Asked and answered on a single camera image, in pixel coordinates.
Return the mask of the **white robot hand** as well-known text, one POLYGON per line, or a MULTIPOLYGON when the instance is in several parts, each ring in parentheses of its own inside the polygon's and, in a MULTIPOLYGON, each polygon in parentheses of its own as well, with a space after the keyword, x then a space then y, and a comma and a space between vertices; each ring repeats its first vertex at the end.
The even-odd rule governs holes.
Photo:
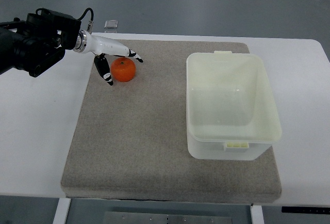
POLYGON ((91 35, 88 32, 81 33, 81 52, 91 52, 97 56, 94 58, 95 67, 100 77, 109 85, 113 85, 110 66, 105 57, 107 55, 125 56, 143 62, 143 59, 133 50, 111 38, 91 35))

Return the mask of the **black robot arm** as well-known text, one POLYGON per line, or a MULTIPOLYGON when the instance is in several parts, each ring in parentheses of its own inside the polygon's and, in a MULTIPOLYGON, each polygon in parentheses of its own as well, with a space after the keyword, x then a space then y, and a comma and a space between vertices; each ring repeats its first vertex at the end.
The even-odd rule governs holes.
POLYGON ((91 16, 87 29, 81 29, 81 21, 87 8, 78 18, 61 12, 38 8, 29 13, 26 20, 14 18, 1 23, 1 73, 10 69, 23 70, 32 77, 38 77, 64 56, 67 50, 76 53, 94 54, 94 64, 99 75, 113 84, 110 66, 106 56, 142 58, 127 46, 110 38, 92 34, 94 17, 91 16))

